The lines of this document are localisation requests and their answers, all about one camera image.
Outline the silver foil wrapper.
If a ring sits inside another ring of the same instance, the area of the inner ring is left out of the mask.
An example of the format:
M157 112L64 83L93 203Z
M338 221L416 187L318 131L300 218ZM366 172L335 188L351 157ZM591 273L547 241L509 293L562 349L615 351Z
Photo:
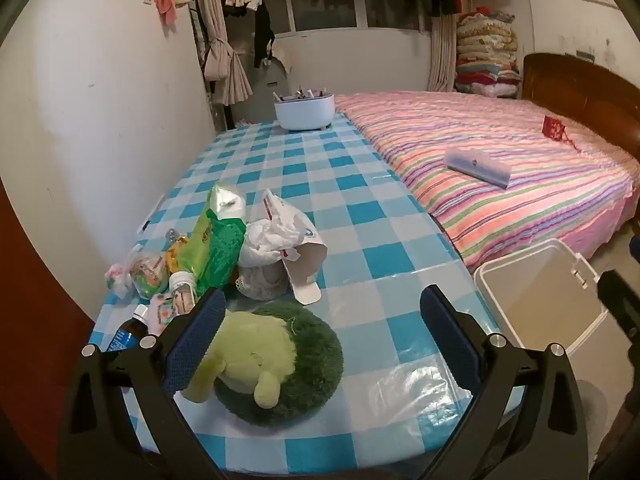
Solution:
M169 229L165 234L165 238L169 244L174 244L179 237L180 237L180 233L175 229Z

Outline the yellow snack wrapper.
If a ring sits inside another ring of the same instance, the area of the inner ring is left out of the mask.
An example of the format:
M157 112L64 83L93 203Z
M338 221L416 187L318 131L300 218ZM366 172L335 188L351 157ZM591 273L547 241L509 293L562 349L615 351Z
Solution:
M180 271L180 264L178 263L178 253L181 248L188 244L188 239L184 236L180 236L178 240L173 242L166 250L166 263L167 269L170 274Z

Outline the green plush toy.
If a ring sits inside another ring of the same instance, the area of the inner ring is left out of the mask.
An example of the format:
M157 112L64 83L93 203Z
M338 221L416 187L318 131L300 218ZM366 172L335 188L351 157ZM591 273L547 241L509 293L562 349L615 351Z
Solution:
M334 330L292 302L224 314L190 384L194 403L216 398L250 425L275 427L311 414L331 399L344 372Z

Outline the blue checkered tablecloth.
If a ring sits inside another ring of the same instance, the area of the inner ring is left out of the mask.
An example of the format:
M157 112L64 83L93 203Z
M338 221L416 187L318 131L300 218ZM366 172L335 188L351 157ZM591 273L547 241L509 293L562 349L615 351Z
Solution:
M344 373L329 402L288 426L242 422L216 398L178 407L214 461L244 474L329 474L408 460L439 448L468 407L420 312L437 285L486 332L497 328L462 260L372 145L343 115L329 129L287 133L273 122L218 136L138 236L161 250L190 232L216 183L264 213L270 190L303 211L328 254L311 311L334 329Z

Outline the white blue long box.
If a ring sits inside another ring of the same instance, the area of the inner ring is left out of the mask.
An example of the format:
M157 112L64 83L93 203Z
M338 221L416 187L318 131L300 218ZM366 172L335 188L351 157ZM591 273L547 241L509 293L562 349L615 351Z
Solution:
M504 190L509 186L511 167L498 162L482 151L447 148L444 165L451 170L466 174L477 180L498 186Z

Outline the dark blue-label bottle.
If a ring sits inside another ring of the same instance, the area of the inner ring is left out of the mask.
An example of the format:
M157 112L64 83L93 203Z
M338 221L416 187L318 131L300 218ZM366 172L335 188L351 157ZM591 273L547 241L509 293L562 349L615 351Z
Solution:
M122 351L137 347L140 341L149 333L146 315L149 308L145 304L138 304L131 318L123 322L116 330L107 346L107 352Z

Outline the green tissue pack bag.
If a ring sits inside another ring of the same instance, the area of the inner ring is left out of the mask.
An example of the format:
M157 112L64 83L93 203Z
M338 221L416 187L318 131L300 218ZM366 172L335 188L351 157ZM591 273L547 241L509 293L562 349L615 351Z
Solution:
M177 252L178 268L195 276L198 296L230 283L244 242L245 217L244 196L232 186L216 183L188 242Z

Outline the colourful fuzzy white pouch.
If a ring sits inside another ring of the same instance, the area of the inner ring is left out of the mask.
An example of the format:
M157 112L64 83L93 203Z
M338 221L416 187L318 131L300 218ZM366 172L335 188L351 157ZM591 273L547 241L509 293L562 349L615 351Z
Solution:
M171 294L154 295L150 300L149 310L146 314L149 333L160 336L175 316L176 311Z

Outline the white lace cloth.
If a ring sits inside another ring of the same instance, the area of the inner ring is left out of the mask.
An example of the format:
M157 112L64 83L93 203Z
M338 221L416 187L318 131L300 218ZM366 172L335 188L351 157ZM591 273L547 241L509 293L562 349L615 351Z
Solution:
M281 261L254 268L239 267L235 287L240 294L256 301L270 301L288 290L288 274Z

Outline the stack of folded quilts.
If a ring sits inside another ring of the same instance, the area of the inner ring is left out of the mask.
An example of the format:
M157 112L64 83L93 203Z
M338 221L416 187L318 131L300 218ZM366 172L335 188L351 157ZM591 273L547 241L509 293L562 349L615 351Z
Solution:
M522 76L514 16L478 6L463 14L457 27L454 88L488 98L516 99Z

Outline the red wooden door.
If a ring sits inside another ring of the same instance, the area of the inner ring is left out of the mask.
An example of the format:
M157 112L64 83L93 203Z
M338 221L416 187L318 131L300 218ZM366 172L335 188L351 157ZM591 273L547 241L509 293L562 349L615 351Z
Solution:
M1 193L1 475L54 479L66 389L93 320L70 298Z

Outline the red pouch with tassel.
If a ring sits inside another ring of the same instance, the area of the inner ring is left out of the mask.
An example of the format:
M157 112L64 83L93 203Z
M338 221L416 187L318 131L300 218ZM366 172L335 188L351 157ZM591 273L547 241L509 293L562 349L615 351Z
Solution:
M565 125L558 119L551 116L544 116L542 123L542 134L556 143L569 146L576 152L580 152L578 146L567 135Z

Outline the tea drink bottle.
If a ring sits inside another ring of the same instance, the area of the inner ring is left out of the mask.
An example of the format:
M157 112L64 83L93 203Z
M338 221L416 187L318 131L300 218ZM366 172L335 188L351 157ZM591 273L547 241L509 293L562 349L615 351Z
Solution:
M171 274L169 291L176 315L190 313L198 302L195 276L188 271L178 271Z

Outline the right beige curtain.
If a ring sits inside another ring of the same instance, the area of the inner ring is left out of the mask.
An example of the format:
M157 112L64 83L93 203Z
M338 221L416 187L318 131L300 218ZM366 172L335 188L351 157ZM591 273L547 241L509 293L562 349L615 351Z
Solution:
M430 70L427 90L451 92L456 79L457 15L432 19Z

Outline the white paper bag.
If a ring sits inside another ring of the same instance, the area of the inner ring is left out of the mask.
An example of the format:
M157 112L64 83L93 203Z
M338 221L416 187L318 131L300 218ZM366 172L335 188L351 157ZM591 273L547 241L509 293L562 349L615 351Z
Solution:
M295 300L315 304L321 299L317 276L328 255L319 231L306 214L269 190L262 194L262 209L265 217L246 226L238 269L281 261Z

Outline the clear bag of snacks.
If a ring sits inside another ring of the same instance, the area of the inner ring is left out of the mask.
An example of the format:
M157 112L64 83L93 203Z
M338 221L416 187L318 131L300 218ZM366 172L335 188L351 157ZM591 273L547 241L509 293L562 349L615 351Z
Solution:
M146 252L135 244L127 255L125 271L128 282L143 300L151 300L168 287L169 273L163 252Z

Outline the white round bowl container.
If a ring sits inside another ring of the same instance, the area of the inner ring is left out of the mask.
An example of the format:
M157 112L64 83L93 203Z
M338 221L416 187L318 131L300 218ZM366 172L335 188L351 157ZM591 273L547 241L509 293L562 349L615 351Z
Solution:
M274 103L277 122L288 131L310 131L328 128L335 116L333 93L306 99L290 99Z

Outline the small clear red-green bag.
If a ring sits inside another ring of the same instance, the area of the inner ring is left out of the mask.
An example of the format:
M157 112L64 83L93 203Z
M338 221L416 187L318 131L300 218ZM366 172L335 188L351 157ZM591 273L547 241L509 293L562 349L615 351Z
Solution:
M125 299L129 294L131 280L125 263L115 263L104 274L105 284L117 298Z

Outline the beige tied curtain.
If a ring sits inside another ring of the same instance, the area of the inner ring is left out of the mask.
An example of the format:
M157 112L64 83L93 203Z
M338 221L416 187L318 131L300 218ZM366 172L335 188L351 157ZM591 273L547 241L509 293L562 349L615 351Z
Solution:
M196 0L206 31L204 78L214 82L218 103L230 106L246 101L253 94L238 55L229 44L221 0Z

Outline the dark wooden headboard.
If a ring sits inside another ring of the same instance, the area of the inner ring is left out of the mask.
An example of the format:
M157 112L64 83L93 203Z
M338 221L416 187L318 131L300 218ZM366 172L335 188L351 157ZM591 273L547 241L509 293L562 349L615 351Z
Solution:
M570 55L531 53L524 58L523 98L639 156L639 89L610 70Z

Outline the white plastic trash bin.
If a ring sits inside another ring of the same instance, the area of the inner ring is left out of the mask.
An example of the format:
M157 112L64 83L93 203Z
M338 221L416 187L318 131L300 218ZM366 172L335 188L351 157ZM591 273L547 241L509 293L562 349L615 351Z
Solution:
M511 344L544 350L560 344L570 356L608 316L597 294L600 275L554 238L487 261L474 283Z

